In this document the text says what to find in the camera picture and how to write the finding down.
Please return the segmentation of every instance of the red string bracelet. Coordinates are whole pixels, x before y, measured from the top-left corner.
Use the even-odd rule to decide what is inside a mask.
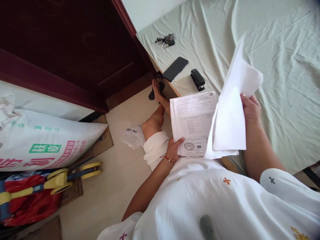
[[[172,161],[172,160],[170,160],[166,155],[164,155],[164,157],[165,157],[166,159],[168,159],[168,161],[171,162],[172,164],[175,164],[175,162]]]

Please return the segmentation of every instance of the hand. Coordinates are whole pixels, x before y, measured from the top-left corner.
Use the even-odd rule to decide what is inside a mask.
[[[258,100],[254,95],[247,98],[243,93],[240,94],[240,97],[246,124],[260,124],[261,106]]]
[[[171,161],[176,162],[179,159],[178,148],[181,143],[183,143],[184,137],[180,138],[178,141],[174,142],[173,138],[171,138],[168,142],[168,148],[166,156]]]

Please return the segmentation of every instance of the bed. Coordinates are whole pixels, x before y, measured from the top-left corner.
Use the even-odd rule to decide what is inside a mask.
[[[157,37],[174,33],[164,48]],[[137,33],[163,72],[179,56],[189,64],[172,81],[182,96],[197,93],[198,69],[207,91],[221,92],[237,41],[244,58],[261,71],[255,93],[274,151],[291,174],[320,159],[320,3],[301,0],[190,0]],[[230,161],[246,174],[243,154]]]

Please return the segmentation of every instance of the black stapler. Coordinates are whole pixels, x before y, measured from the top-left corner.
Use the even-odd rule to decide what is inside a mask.
[[[204,84],[206,83],[201,76],[201,74],[198,72],[197,69],[191,70],[190,76],[192,77],[192,80],[194,84],[197,86],[198,91],[204,90]]]

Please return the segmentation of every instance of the dark red door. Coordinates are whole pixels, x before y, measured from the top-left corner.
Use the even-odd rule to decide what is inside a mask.
[[[2,1],[0,36],[0,48],[106,98],[148,71],[111,0]]]

